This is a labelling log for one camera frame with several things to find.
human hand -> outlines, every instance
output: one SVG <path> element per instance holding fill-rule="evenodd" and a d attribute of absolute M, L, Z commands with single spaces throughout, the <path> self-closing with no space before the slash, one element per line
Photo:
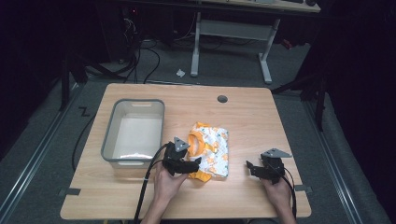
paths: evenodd
<path fill-rule="evenodd" d="M 290 207 L 291 191 L 283 178 L 273 185 L 271 180 L 260 179 L 267 192 L 268 200 L 274 206 L 281 223 L 297 223 Z"/>
<path fill-rule="evenodd" d="M 283 178 L 279 178 L 279 182 L 274 185 L 268 179 L 260 179 L 260 181 L 267 192 L 268 200 L 275 208 L 290 206 L 291 192 L 289 185 Z"/>
<path fill-rule="evenodd" d="M 189 175 L 172 176 L 163 167 L 162 162 L 156 165 L 154 177 L 154 199 L 152 200 L 142 224 L 159 224 L 169 202 L 176 196 L 181 184 Z"/>
<path fill-rule="evenodd" d="M 172 176 L 163 167 L 163 163 L 158 162 L 154 177 L 154 201 L 169 203 L 176 196 L 181 184 L 188 176 L 188 174 Z"/>

desk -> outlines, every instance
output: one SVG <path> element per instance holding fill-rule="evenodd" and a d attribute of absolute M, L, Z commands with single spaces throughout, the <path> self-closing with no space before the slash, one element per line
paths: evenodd
<path fill-rule="evenodd" d="M 218 102 L 219 95 L 227 96 L 228 102 Z M 291 153 L 268 89 L 110 84 L 70 185 L 70 188 L 81 191 L 79 195 L 66 196 L 62 218 L 134 218 L 146 170 L 113 169 L 100 153 L 112 107 L 121 98 L 164 101 L 164 144 L 173 141 L 174 136 L 187 140 L 196 121 L 229 131 L 229 176 L 207 183 L 187 179 L 163 218 L 276 217 L 260 180 L 249 175 L 246 167 L 246 160 L 261 165 L 260 154 L 273 147 Z M 295 184 L 301 185 L 294 158 L 286 158 L 283 162 Z M 153 197 L 154 172 L 151 172 L 140 217 L 146 214 Z M 311 208 L 305 192 L 296 192 L 296 197 L 297 216 L 310 216 Z"/>
<path fill-rule="evenodd" d="M 201 0 L 208 3 L 218 3 L 224 5 L 236 5 L 241 7 L 262 7 L 270 8 L 275 10 L 292 10 L 301 12 L 320 12 L 320 7 L 314 5 L 313 7 L 307 4 L 292 3 L 280 0 L 274 0 L 272 4 L 262 4 L 255 1 L 247 0 Z M 266 84 L 271 84 L 272 79 L 270 71 L 268 69 L 267 57 L 270 52 L 271 46 L 274 42 L 276 36 L 276 31 L 280 19 L 276 19 L 273 25 L 256 25 L 256 24 L 246 24 L 239 22 L 228 22 L 228 21 L 212 21 L 212 20 L 201 20 L 201 13 L 197 13 L 197 20 L 195 26 L 195 45 L 194 51 L 192 53 L 191 60 L 191 76 L 198 76 L 199 67 L 199 42 L 200 35 L 219 35 L 228 36 L 234 38 L 245 38 L 245 39 L 255 39 L 262 40 L 266 42 L 262 53 L 259 53 L 259 61 L 262 67 L 262 75 L 264 82 Z"/>

plastic bin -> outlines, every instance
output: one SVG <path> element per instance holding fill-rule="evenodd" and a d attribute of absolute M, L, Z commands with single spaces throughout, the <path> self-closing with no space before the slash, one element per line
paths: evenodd
<path fill-rule="evenodd" d="M 164 110 L 157 99 L 117 101 L 102 145 L 103 159 L 114 168 L 149 167 L 161 147 Z"/>

